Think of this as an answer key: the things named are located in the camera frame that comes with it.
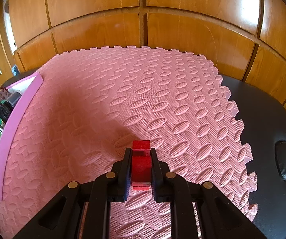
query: brass screw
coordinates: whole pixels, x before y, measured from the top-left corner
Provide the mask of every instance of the brass screw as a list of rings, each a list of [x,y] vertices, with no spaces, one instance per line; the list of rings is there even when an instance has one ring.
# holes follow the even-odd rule
[[[115,177],[115,173],[114,173],[114,172],[108,172],[105,176],[106,176],[106,178],[108,178],[108,179],[112,179],[112,178]]]
[[[211,189],[213,187],[213,183],[211,182],[204,182],[203,184],[205,189]]]
[[[70,189],[74,189],[74,188],[76,188],[76,187],[77,187],[77,185],[78,185],[78,183],[77,183],[77,182],[72,181],[72,182],[69,182],[68,187],[69,187]]]
[[[168,172],[166,174],[166,177],[169,179],[174,179],[176,177],[176,174],[174,172]]]

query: interlocking foam tile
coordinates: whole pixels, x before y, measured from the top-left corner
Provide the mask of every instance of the interlocking foam tile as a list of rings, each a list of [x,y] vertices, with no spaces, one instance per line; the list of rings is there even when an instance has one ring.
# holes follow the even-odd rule
[[[244,129],[230,91],[204,56],[149,47],[65,52],[39,70],[44,82],[9,153],[0,233],[12,238],[64,185],[111,170],[133,140],[150,140],[158,158],[188,181],[211,181],[250,219],[257,189]],[[110,238],[170,236],[170,207],[151,191],[113,203]]]

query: red block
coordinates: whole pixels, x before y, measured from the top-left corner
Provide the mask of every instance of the red block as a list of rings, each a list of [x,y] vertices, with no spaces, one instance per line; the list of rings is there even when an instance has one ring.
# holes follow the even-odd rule
[[[135,140],[132,144],[132,188],[135,191],[148,191],[152,179],[152,158],[150,141]]]
[[[152,158],[150,156],[132,157],[133,190],[149,190],[152,179]]]
[[[150,156],[149,140],[134,140],[132,143],[133,156]]]

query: pink foam mat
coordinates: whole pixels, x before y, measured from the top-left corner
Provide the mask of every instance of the pink foam mat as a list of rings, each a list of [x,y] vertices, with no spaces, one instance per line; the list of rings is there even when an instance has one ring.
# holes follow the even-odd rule
[[[110,171],[133,140],[188,181],[213,182],[250,219],[257,189],[242,145],[243,121],[204,56],[149,47],[103,47],[56,55],[17,128],[5,170],[0,233],[12,238],[69,181]],[[111,207],[110,238],[169,238],[168,203],[130,191]]]
[[[8,154],[11,148],[11,144],[13,141],[13,137],[16,134],[16,129],[21,121],[21,118],[29,106],[33,96],[39,89],[40,85],[43,83],[43,79],[41,75],[37,72],[34,74],[27,76],[23,78],[20,81],[17,81],[13,83],[12,85],[8,86],[7,88],[10,89],[14,85],[23,82],[27,79],[30,79],[34,77],[34,80],[29,85],[29,87],[26,89],[18,103],[16,104],[16,107],[13,111],[13,113],[10,115],[4,129],[3,129],[3,136],[0,138],[0,201],[2,200],[2,193],[3,193],[3,181],[4,181],[4,173],[6,168],[6,163],[8,159]]]

